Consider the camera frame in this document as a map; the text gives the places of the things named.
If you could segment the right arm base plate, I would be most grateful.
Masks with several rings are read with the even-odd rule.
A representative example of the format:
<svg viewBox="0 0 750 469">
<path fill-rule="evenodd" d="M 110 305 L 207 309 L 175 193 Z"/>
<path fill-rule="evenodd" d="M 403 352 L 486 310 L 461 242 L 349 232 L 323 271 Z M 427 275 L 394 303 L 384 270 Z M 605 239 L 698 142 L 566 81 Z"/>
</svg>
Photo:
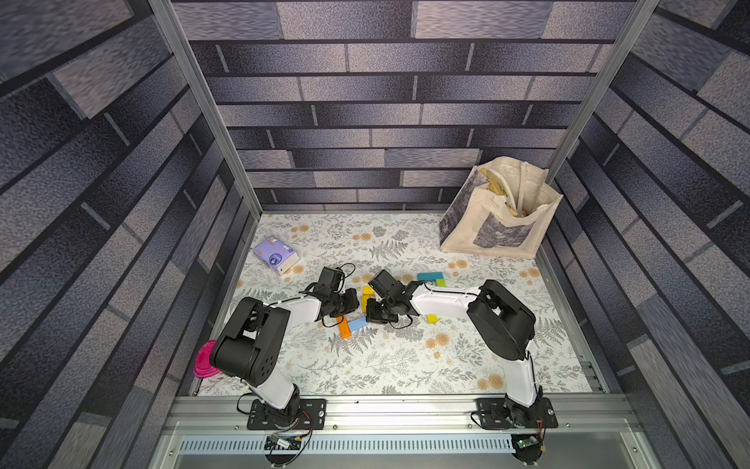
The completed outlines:
<svg viewBox="0 0 750 469">
<path fill-rule="evenodd" d="M 556 412 L 547 398 L 537 399 L 529 408 L 506 398 L 481 398 L 476 400 L 476 409 L 471 416 L 476 425 L 486 430 L 545 430 L 559 427 Z"/>
</svg>

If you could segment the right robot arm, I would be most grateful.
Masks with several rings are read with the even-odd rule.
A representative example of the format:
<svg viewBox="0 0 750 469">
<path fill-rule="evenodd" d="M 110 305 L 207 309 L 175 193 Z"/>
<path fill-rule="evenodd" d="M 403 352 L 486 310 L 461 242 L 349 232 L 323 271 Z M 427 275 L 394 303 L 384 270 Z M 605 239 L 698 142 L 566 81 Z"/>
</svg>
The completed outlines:
<svg viewBox="0 0 750 469">
<path fill-rule="evenodd" d="M 451 289 L 412 281 L 404 285 L 383 270 L 368 285 L 377 310 L 395 316 L 446 316 L 470 320 L 486 347 L 505 363 L 505 395 L 532 408 L 541 394 L 527 347 L 535 336 L 536 316 L 504 285 L 487 279 L 478 287 Z"/>
</svg>

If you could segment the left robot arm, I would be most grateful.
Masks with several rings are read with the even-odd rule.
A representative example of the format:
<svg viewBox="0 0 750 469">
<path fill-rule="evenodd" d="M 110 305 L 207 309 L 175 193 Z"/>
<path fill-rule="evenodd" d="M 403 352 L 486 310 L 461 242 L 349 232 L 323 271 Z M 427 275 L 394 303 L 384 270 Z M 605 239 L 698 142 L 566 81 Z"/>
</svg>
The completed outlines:
<svg viewBox="0 0 750 469">
<path fill-rule="evenodd" d="M 285 334 L 357 310 L 357 291 L 345 289 L 345 278 L 342 267 L 325 267 L 296 297 L 273 304 L 243 298 L 211 347 L 209 367 L 244 381 L 271 415 L 289 425 L 300 414 L 300 391 L 277 366 Z"/>
</svg>

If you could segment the light blue block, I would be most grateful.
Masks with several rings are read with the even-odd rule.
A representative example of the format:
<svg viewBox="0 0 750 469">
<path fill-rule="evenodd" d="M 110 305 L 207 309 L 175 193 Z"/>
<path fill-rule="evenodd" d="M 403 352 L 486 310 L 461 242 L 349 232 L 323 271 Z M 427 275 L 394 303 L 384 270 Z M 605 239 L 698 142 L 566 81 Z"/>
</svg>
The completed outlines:
<svg viewBox="0 0 750 469">
<path fill-rule="evenodd" d="M 356 331 L 359 331 L 368 326 L 367 318 L 360 317 L 355 320 L 349 320 L 348 326 L 351 334 L 354 334 Z"/>
</svg>

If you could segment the small yellow block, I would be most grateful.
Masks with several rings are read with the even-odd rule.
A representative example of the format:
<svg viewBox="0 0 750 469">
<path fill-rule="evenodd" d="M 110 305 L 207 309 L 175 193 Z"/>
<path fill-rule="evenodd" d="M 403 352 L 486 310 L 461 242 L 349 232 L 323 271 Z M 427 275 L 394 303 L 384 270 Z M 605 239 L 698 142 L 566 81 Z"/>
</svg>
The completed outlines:
<svg viewBox="0 0 750 469">
<path fill-rule="evenodd" d="M 368 301 L 370 299 L 373 299 L 374 297 L 375 297 L 375 293 L 373 289 L 370 286 L 365 285 L 362 288 L 362 295 L 361 295 L 361 310 L 363 314 L 367 314 Z"/>
</svg>

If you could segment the orange block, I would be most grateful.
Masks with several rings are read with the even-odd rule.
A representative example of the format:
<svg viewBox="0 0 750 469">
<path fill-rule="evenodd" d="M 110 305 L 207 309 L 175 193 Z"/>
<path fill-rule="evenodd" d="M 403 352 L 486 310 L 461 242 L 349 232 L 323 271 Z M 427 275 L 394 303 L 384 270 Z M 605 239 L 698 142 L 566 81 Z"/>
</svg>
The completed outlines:
<svg viewBox="0 0 750 469">
<path fill-rule="evenodd" d="M 342 339 L 346 340 L 352 336 L 348 321 L 345 317 L 339 318 L 337 326 Z"/>
</svg>

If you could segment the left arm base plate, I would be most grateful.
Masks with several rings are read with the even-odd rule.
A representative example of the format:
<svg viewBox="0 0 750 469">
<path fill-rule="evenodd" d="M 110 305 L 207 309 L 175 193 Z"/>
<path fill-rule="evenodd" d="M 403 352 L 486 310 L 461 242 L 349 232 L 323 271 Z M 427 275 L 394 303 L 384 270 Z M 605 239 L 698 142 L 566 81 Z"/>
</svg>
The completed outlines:
<svg viewBox="0 0 750 469">
<path fill-rule="evenodd" d="M 261 400 L 252 403 L 246 428 L 251 431 L 322 430 L 327 416 L 324 399 L 292 400 L 277 410 Z"/>
</svg>

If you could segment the teal block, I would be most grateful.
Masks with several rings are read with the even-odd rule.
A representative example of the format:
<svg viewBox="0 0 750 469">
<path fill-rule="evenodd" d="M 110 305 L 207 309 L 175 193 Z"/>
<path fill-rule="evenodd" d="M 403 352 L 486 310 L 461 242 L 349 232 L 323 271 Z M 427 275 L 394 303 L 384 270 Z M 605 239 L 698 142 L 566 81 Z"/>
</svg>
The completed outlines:
<svg viewBox="0 0 750 469">
<path fill-rule="evenodd" d="M 442 273 L 421 273 L 417 275 L 418 281 L 442 281 Z"/>
</svg>

